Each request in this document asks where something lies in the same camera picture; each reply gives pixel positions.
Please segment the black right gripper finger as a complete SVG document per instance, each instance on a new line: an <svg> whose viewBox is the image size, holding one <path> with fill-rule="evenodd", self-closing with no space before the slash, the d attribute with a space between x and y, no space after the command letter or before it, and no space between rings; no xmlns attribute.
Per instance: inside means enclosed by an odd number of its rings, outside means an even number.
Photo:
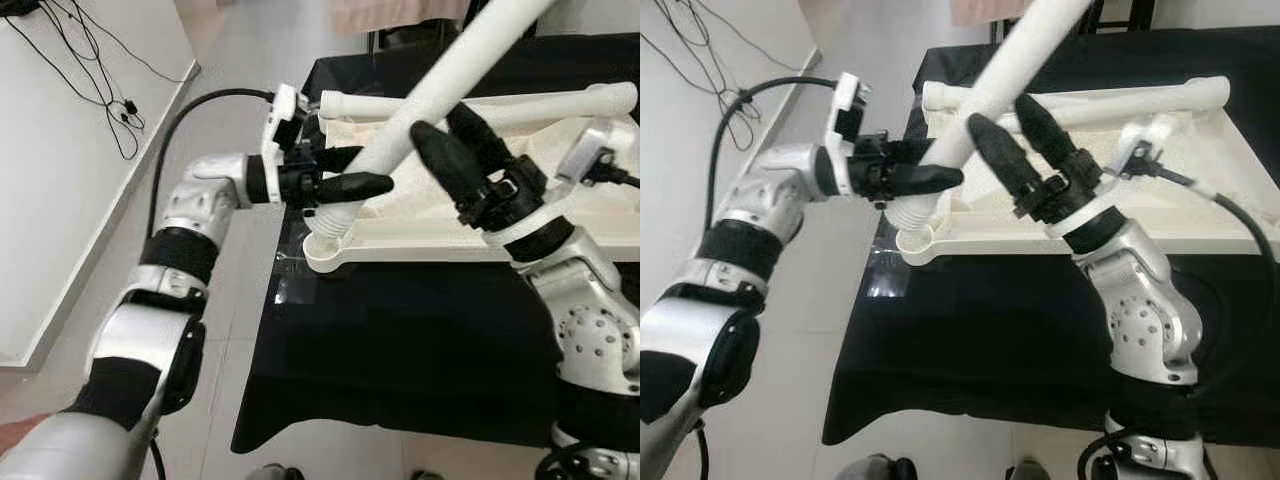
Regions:
<svg viewBox="0 0 1280 480"><path fill-rule="evenodd" d="M1021 93L1014 101L1014 113L1028 143L1051 168L1060 172L1082 172L1078 157L1080 150L1048 109L1029 93Z"/></svg>
<svg viewBox="0 0 1280 480"><path fill-rule="evenodd" d="M486 173L477 160L484 124L449 123L444 132L428 122L415 122L410 138L424 166L435 177L448 197L463 206L483 201L490 189Z"/></svg>
<svg viewBox="0 0 1280 480"><path fill-rule="evenodd" d="M1043 189L1043 178L1005 128L977 113L966 118L965 125L975 151L1016 201Z"/></svg>
<svg viewBox="0 0 1280 480"><path fill-rule="evenodd" d="M448 177L452 180L492 180L515 157L490 124L466 102L447 115Z"/></svg>

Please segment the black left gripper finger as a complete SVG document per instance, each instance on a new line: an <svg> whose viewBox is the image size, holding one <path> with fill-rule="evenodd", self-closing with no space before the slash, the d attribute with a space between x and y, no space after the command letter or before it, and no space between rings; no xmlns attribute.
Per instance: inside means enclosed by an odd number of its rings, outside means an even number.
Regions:
<svg viewBox="0 0 1280 480"><path fill-rule="evenodd" d="M895 197L941 193L965 180L963 170L941 165L895 164L886 177L888 192Z"/></svg>
<svg viewBox="0 0 1280 480"><path fill-rule="evenodd" d="M320 179L317 204L358 202L385 195L396 188L390 175L370 172L344 173Z"/></svg>
<svg viewBox="0 0 1280 480"><path fill-rule="evenodd" d="M364 146L317 148L315 163L321 172L342 173L360 155Z"/></svg>
<svg viewBox="0 0 1280 480"><path fill-rule="evenodd" d="M920 163L934 142L936 138L904 137L888 141L883 150L887 159L893 163Z"/></svg>

